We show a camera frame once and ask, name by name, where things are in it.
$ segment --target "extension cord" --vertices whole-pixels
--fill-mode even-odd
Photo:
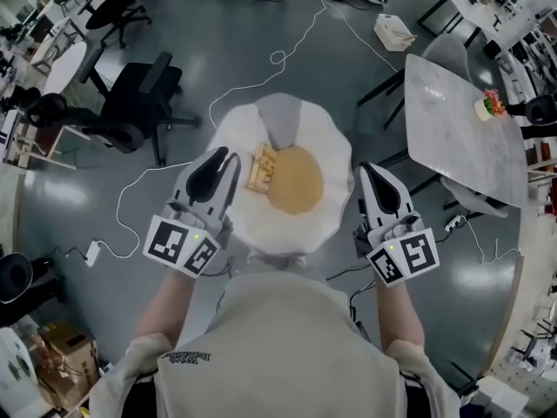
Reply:
[[[464,217],[464,215],[457,215],[456,217],[454,217],[451,221],[449,221],[446,226],[445,226],[445,230],[448,233],[451,233],[453,231],[453,229],[458,225],[459,221],[461,219],[466,220],[466,218]]]

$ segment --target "cable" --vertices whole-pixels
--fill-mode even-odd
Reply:
[[[435,240],[435,243],[443,243],[445,240],[447,240],[451,236],[452,233],[453,233],[453,231],[447,233],[444,239]]]
[[[220,297],[218,298],[218,302],[217,302],[217,309],[215,310],[215,313],[220,309],[220,303],[223,301],[223,298],[225,297],[225,293],[226,291],[224,291]]]
[[[350,296],[350,300],[348,302],[348,309],[350,311],[350,317],[352,318],[352,320],[355,322],[356,321],[356,307],[352,304],[354,298],[359,295],[362,294],[364,291],[367,291],[368,289],[372,289],[375,288],[377,285],[377,282],[374,280],[370,283],[368,283],[365,287],[360,288],[358,291],[356,291],[352,296]]]
[[[336,279],[337,277],[340,277],[341,275],[344,275],[346,273],[355,273],[356,271],[361,271],[362,269],[366,269],[370,266],[371,266],[371,264],[367,264],[365,266],[360,266],[360,267],[357,267],[357,268],[348,268],[348,269],[345,269],[344,271],[341,271],[338,274],[334,274],[331,277],[326,278],[325,280],[326,281],[333,280],[333,279]]]
[[[498,248],[499,248],[499,238],[495,239],[495,254],[493,255],[493,258],[491,260],[487,260],[486,261],[486,255],[484,254],[483,249],[481,249],[480,243],[478,242],[478,237],[476,237],[476,233],[473,231],[472,225],[470,224],[470,222],[466,219],[466,217],[464,217],[465,222],[468,224],[468,227],[470,227],[470,231],[472,232],[473,235],[473,239],[476,242],[476,246],[478,247],[478,249],[480,250],[481,253],[481,261],[480,264],[483,265],[485,263],[494,263],[496,260],[500,260],[503,257],[505,257],[507,254],[511,253],[512,251],[516,251],[517,254],[522,255],[522,252],[520,251],[520,249],[514,247],[512,249],[509,249],[506,253],[503,253],[502,255],[497,255],[498,253]]]
[[[225,267],[222,270],[220,270],[218,273],[212,273],[212,274],[201,273],[200,276],[201,277],[220,277],[221,275],[228,274],[228,277],[231,279],[232,278],[232,268],[234,267],[234,262],[235,261],[236,261],[236,257],[232,255],[226,261]]]
[[[122,189],[122,191],[120,192],[120,196],[118,197],[118,204],[116,206],[116,221],[118,222],[119,225],[125,227],[126,229],[130,230],[133,232],[133,234],[136,236],[136,239],[138,239],[138,243],[135,245],[135,247],[133,248],[133,250],[127,254],[127,255],[120,255],[120,254],[116,254],[114,251],[112,251],[111,247],[108,245],[108,243],[106,243],[104,240],[97,240],[97,243],[99,245],[105,245],[106,249],[108,249],[110,251],[110,253],[116,257],[117,259],[128,259],[130,258],[134,252],[137,251],[137,249],[139,248],[139,245],[141,244],[141,239],[139,238],[139,234],[136,233],[136,231],[132,228],[129,227],[127,225],[125,225],[124,223],[122,223],[120,221],[120,217],[119,217],[119,211],[120,211],[120,202],[122,201],[122,195],[124,195],[124,192],[126,191],[126,189],[129,189],[130,187],[132,187],[133,185],[137,184],[138,181],[147,173],[147,172],[151,172],[151,171],[165,171],[168,169],[172,169],[174,167],[180,167],[181,165],[188,165],[190,164],[191,161],[188,161],[187,163],[180,163],[180,164],[175,164],[175,165],[168,165],[167,167],[150,167],[149,169],[145,169],[143,171],[143,173],[139,176],[138,179],[136,179],[133,183],[131,183],[130,185],[127,185],[124,189]]]
[[[61,253],[67,259],[68,257],[70,257],[70,253],[73,253],[73,252],[78,253],[79,255],[81,255],[81,258],[83,260],[87,261],[87,258],[85,257],[85,254],[83,254],[81,252],[81,250],[78,247],[75,247],[75,246],[68,249],[65,253],[63,251],[60,251],[58,246],[54,246],[54,249],[52,251],[50,251],[48,254],[45,254],[45,257],[46,256],[50,257],[50,256],[54,255],[55,253]]]
[[[379,57],[383,62],[385,62],[387,65],[389,65],[395,72],[398,71],[396,68],[394,68],[391,63],[386,60],[384,57],[382,57],[368,42],[366,42],[365,40],[363,40],[358,33],[353,29],[353,27],[348,23],[348,21],[346,20],[346,18],[337,10],[337,8],[329,2],[326,2],[325,0],[319,0],[321,2],[321,5],[323,6],[323,8],[321,8],[318,12],[316,12],[313,15],[313,20],[312,20],[312,24],[310,25],[310,27],[305,30],[304,35],[302,36],[302,38],[300,38],[300,40],[294,45],[294,48],[292,49],[292,51],[288,54],[286,54],[284,51],[282,50],[277,50],[274,51],[273,53],[271,53],[271,55],[269,56],[269,62],[271,62],[272,65],[279,65],[282,64],[282,69],[277,71],[276,73],[272,74],[270,77],[268,77],[265,81],[263,81],[261,84],[253,84],[253,85],[246,85],[243,87],[234,87],[231,88],[229,91],[227,91],[225,94],[223,94],[222,96],[216,98],[214,101],[212,101],[209,104],[209,119],[211,120],[211,124],[213,127],[215,127],[215,130],[217,130],[217,125],[215,124],[214,119],[212,118],[212,107],[222,98],[228,96],[230,93],[232,93],[233,91],[236,90],[248,90],[250,88],[258,88],[258,87],[262,87],[265,84],[267,84],[269,81],[271,81],[273,78],[275,78],[276,76],[281,75],[282,73],[285,72],[286,69],[286,59],[289,58],[290,56],[292,56],[296,50],[298,49],[299,45],[304,42],[305,37],[307,36],[307,34],[312,30],[313,26],[315,26],[315,22],[317,21],[317,17],[322,14],[323,12],[326,11],[326,5],[330,6],[338,15],[340,18],[342,18],[342,20],[344,21],[344,23],[346,24],[346,26],[350,29],[350,31],[354,34],[354,36],[356,36],[356,38],[365,46],[367,46],[371,51],[373,51],[373,53]],[[274,61],[273,58],[275,57],[275,55],[277,54],[281,54],[283,57],[279,60],[279,61]]]

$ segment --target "office chair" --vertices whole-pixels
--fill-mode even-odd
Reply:
[[[106,47],[106,38],[115,30],[119,30],[120,48],[126,48],[127,45],[124,42],[124,28],[126,25],[142,20],[146,20],[147,24],[152,24],[152,20],[147,14],[144,6],[139,5],[137,8],[131,7],[135,2],[136,0],[104,0],[104,2],[94,10],[91,8],[91,0],[89,0],[82,6],[78,14],[82,14],[85,10],[91,13],[91,17],[85,25],[88,30],[98,30],[112,24],[111,30],[101,39],[101,46],[103,46],[103,48]],[[142,12],[144,16],[135,17],[135,14],[139,11]]]
[[[98,49],[93,53],[79,76],[82,84],[90,78],[104,96],[100,116],[87,109],[67,109],[70,119],[64,122],[84,127],[86,134],[103,136],[124,153],[133,152],[145,139],[151,138],[155,161],[165,166],[158,147],[158,126],[166,124],[167,130],[174,124],[199,126],[199,118],[193,113],[187,118],[172,117],[169,101],[181,92],[182,71],[169,66],[172,56],[162,52],[153,65],[127,64],[108,90],[95,70],[103,51]]]

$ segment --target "table leg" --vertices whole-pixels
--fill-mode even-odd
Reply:
[[[437,11],[441,6],[443,6],[446,2],[448,2],[448,0],[439,0],[434,6],[432,6],[432,7],[426,12],[426,14],[424,14],[422,17],[420,17],[420,18],[418,19],[418,22],[416,22],[420,28],[422,28],[423,30],[425,30],[428,34],[432,35],[433,37],[437,37],[437,34],[435,34],[432,30],[430,30],[429,28],[427,28],[427,26],[424,25],[424,22],[425,22],[435,11]]]
[[[472,35],[464,43],[464,47],[468,48],[470,46],[470,44],[473,42],[473,40],[478,36],[478,34],[480,34],[480,32],[481,32],[480,28],[475,28]]]
[[[70,19],[71,27],[76,31],[77,34],[81,37],[82,40],[85,40],[85,34],[77,27],[76,24],[73,23],[73,20]]]
[[[376,86],[373,90],[367,93],[362,99],[358,101],[358,107],[365,104],[367,101],[375,98],[381,92],[390,89],[393,85],[397,84],[398,82],[404,82],[404,68],[400,71],[397,71],[392,76],[390,76],[385,82]]]
[[[447,23],[445,26],[443,26],[442,30],[440,31],[440,34],[444,33],[445,30],[451,25],[451,23],[454,22],[454,21],[459,17],[459,15],[460,15],[460,13],[457,12],[457,13],[454,15],[454,17],[453,17],[451,20],[449,20],[448,23]]]
[[[397,105],[397,108],[395,108],[393,113],[391,114],[391,116],[389,116],[389,119],[383,124],[383,130],[386,130],[386,129],[389,128],[389,125],[392,123],[392,121],[399,114],[399,111],[402,109],[402,107],[404,107],[404,98],[402,98],[402,100]]]
[[[450,28],[446,33],[447,33],[447,34],[451,34],[451,33],[454,31],[454,29],[455,29],[457,26],[459,26],[459,25],[460,25],[460,22],[462,22],[463,20],[464,20],[464,17],[463,17],[463,16],[460,16],[459,19],[456,21],[456,23],[455,23],[453,26],[451,26],[451,28]]]
[[[432,176],[429,179],[426,179],[426,181],[424,181],[422,184],[418,185],[417,187],[414,187],[411,191],[410,191],[410,196],[414,196],[416,193],[419,193],[421,191],[423,191],[424,189],[426,189],[427,187],[429,187],[430,185],[432,185],[433,183],[436,183],[437,181],[439,181],[441,179],[441,175],[440,173],[437,173],[436,175]]]
[[[391,165],[395,165],[401,163],[402,161],[409,159],[410,155],[408,154],[408,149],[401,150],[400,152],[391,155],[389,158],[385,158],[382,161],[378,162],[377,165],[379,167],[390,167]]]

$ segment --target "grey floor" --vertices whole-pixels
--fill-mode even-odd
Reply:
[[[339,10],[352,27],[397,68],[404,54],[385,53],[372,33],[380,12],[400,16],[419,39],[409,50],[420,54],[431,38],[416,24],[418,17],[437,0],[389,0],[384,9],[357,11],[342,3]],[[169,164],[195,158],[204,150],[213,129],[208,120],[209,103],[232,87],[257,84],[277,67],[268,57],[275,50],[290,51],[319,10],[317,0],[285,0],[283,3],[256,3],[253,0],[142,0],[153,25],[138,24],[126,33],[130,49],[113,45],[99,64],[101,73],[114,79],[125,63],[152,62],[160,51],[173,55],[172,64],[181,68],[183,95],[174,101],[175,110],[195,111],[204,120],[196,131],[175,127],[165,138]],[[455,9],[446,5],[429,23],[439,28]],[[466,38],[472,27],[462,24],[455,34]],[[481,53],[483,41],[473,43],[470,66],[480,88],[499,86],[500,76]],[[403,113],[385,132],[381,126],[396,106],[401,93],[382,95],[356,110],[356,101],[392,71],[374,56],[331,11],[322,14],[315,28],[287,63],[286,71],[262,88],[235,91],[215,105],[218,122],[233,106],[249,103],[276,91],[291,93],[325,107],[338,128],[351,140],[354,161],[378,162],[405,146]],[[74,87],[78,99],[89,107],[101,104],[90,87]],[[46,253],[54,246],[86,250],[92,239],[104,239],[118,253],[135,246],[134,236],[115,220],[117,197],[122,188],[143,169],[153,166],[151,146],[124,155],[100,144],[84,142],[70,134],[64,137],[64,159],[77,162],[72,172],[33,162],[23,196],[20,239],[30,257]],[[397,165],[393,171],[410,187],[431,173],[412,162]],[[121,219],[144,236],[151,215],[162,208],[178,169],[150,172],[123,198]],[[434,230],[444,236],[443,226],[458,209],[443,212],[449,200],[440,185],[433,185],[414,199],[414,204]],[[308,272],[324,275],[357,265],[352,229],[358,224],[355,200],[351,199],[339,232],[307,258]],[[480,243],[491,256],[496,237],[500,249],[517,245],[520,215],[513,210],[507,219],[473,220]],[[459,363],[477,374],[497,334],[513,278],[515,256],[509,255],[492,265],[478,264],[478,254],[470,231],[456,232],[439,245],[441,268],[409,283],[415,306],[426,329],[427,353],[449,381],[463,383],[448,365]],[[256,268],[246,263],[247,249],[232,240],[226,253],[213,268],[217,271],[228,255],[236,256],[235,268]],[[163,269],[145,259],[141,252],[119,260],[103,250],[93,268],[76,254],[68,259],[57,256],[58,271],[65,277],[69,307],[75,320],[88,327],[97,338],[101,355],[116,361],[126,349],[135,322],[155,293]],[[371,270],[347,274],[332,286],[352,293],[373,277]],[[203,333],[223,292],[226,277],[199,280],[184,339]],[[379,343],[374,292],[361,294],[355,301],[372,341]]]

